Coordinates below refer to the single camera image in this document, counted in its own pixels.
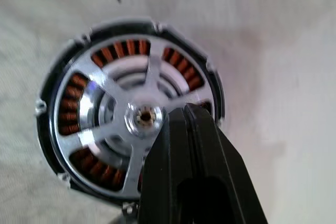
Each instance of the black outer ring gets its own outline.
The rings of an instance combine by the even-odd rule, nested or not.
[[[143,20],[132,20],[125,21],[119,23],[112,23],[109,26],[105,26],[99,29],[93,29],[92,33],[89,35],[90,41],[86,41],[86,43],[81,43],[79,41],[72,41],[72,43],[63,50],[57,61],[54,63],[50,73],[42,87],[40,98],[46,102],[48,111],[47,113],[43,113],[36,117],[37,120],[37,132],[38,138],[40,141],[40,146],[43,151],[44,156],[49,164],[49,166],[53,169],[53,171],[58,173],[64,173],[65,169],[68,167],[65,160],[63,159],[60,150],[56,144],[56,136],[55,129],[53,127],[53,113],[55,108],[55,98],[60,83],[72,65],[74,60],[76,60],[84,51],[89,49],[90,47],[100,43],[106,39],[110,39],[115,36],[127,35],[127,34],[140,34],[140,35],[151,35],[156,37],[161,37],[170,42],[178,45],[184,51],[186,51],[190,56],[194,58],[196,63],[203,70],[206,78],[209,81],[212,91],[215,93],[214,102],[218,107],[215,106],[215,119],[216,123],[219,118],[223,118],[225,114],[224,110],[224,94],[222,89],[222,84],[220,82],[219,76],[216,72],[209,73],[206,69],[206,57],[204,57],[201,53],[196,52],[195,49],[189,46],[186,42],[184,42],[183,38],[178,38],[169,30],[163,30],[160,33],[157,33],[154,29],[154,25],[152,22],[143,21]],[[139,199],[120,199],[114,198],[111,196],[102,195],[95,190],[91,189],[87,185],[85,185],[81,180],[79,180],[76,175],[70,170],[66,169],[67,173],[69,173],[70,187],[72,189],[88,193],[92,196],[95,196],[104,201],[111,202],[113,204],[121,206],[125,201],[137,201]]]

